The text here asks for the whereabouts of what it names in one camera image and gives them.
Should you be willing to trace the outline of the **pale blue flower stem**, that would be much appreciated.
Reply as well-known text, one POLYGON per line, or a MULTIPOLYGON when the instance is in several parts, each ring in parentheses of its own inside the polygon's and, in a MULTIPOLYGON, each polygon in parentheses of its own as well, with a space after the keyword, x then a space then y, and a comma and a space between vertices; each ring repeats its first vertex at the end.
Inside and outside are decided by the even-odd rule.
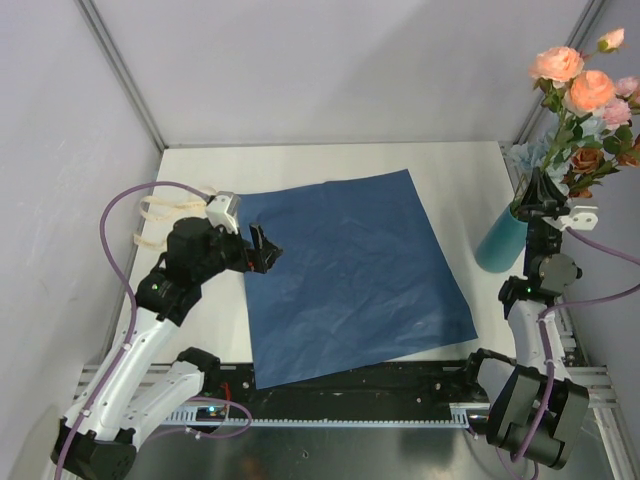
MULTIPOLYGON (((536 140, 526 142, 522 145, 514 145, 507 153, 507 158, 511 160, 523 173, 530 174, 535 167, 542 168, 546 155, 551 148, 552 140, 558 130, 559 119, 552 120, 547 130, 536 140)), ((595 140, 600 140, 601 133, 605 129, 605 124, 600 118, 589 118, 582 123, 583 133, 586 136, 593 136, 595 140)), ((562 183, 564 176, 569 172, 568 152, 561 154, 561 161, 556 162, 551 159, 546 172, 554 182, 554 185, 563 195, 569 193, 569 187, 562 183)))

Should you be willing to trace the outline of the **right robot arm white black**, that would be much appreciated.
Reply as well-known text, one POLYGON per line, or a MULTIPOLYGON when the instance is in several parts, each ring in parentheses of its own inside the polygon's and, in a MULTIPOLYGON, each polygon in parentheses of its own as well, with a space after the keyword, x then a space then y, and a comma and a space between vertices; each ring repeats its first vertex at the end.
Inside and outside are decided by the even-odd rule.
POLYGON ((527 224, 523 275, 509 277, 498 294, 515 355, 479 349, 467 361, 461 388, 473 401, 488 398, 490 445, 559 470, 576 443, 589 394, 563 363, 553 307, 582 271, 561 251, 568 200, 540 168, 533 170, 516 212, 527 224))

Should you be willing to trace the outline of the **pink rose spray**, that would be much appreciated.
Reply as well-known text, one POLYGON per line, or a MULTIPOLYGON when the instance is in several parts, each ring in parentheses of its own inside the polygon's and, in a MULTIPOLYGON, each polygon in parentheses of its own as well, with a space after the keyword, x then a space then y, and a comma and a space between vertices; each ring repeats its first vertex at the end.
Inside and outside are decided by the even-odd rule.
MULTIPOLYGON (((604 122, 602 140, 623 125, 628 125, 632 131, 632 118, 639 115, 639 81, 626 77, 614 82, 603 71, 586 70, 571 81, 564 101, 576 117, 577 126, 581 127, 591 117, 604 122)), ((584 147, 593 141, 598 140, 593 137, 593 140, 584 141, 584 147)))
POLYGON ((571 47, 553 47, 538 54, 529 67, 534 87, 543 93, 541 106, 558 117, 542 171, 564 163, 574 145, 586 142, 586 121, 598 121, 608 132, 630 125, 632 109, 626 97, 605 72, 586 67, 591 57, 571 47))

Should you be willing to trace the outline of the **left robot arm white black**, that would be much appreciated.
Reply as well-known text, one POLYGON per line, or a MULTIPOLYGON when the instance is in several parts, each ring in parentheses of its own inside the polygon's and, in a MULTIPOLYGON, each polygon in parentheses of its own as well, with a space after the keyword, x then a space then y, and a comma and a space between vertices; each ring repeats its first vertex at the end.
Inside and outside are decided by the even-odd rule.
POLYGON ((206 282, 227 270, 265 274, 282 255, 260 225, 251 225, 250 233, 246 241, 197 217, 174 224, 166 251, 138 285, 129 326, 60 420, 51 453, 56 478, 63 472, 81 479, 125 478, 140 447, 176 408, 219 392, 219 359, 195 347, 142 395, 136 390, 206 282))

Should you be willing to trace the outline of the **cream printed ribbon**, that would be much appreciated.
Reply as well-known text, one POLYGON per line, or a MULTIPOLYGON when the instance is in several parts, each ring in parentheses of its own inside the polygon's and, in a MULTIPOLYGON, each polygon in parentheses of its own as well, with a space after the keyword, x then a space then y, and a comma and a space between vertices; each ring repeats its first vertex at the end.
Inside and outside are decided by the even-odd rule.
MULTIPOLYGON (((206 201, 203 199, 190 199, 184 202, 172 202, 155 195, 144 196, 138 203, 140 216, 150 223, 177 221, 187 217, 203 217, 206 201)), ((134 233, 133 243, 137 247, 158 253, 167 249, 167 237, 161 241, 151 241, 141 234, 134 233)))

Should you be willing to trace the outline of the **blue flower bouquet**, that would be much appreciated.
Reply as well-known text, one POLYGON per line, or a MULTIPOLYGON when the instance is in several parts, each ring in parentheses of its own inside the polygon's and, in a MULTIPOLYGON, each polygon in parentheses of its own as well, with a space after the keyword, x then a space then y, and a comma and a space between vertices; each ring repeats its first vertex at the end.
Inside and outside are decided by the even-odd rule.
POLYGON ((259 388, 477 336, 406 170, 247 194, 239 219, 282 250, 245 278, 259 388))

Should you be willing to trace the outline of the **orange rose spray stem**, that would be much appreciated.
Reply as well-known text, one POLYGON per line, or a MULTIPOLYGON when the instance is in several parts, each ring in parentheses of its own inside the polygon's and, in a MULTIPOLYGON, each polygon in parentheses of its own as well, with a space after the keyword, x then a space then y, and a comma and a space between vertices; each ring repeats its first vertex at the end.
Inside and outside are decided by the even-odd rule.
POLYGON ((591 198, 591 188, 601 186, 605 177, 639 167, 639 136, 628 125, 620 126, 602 140, 574 149, 568 165, 560 183, 568 189, 566 196, 591 198))

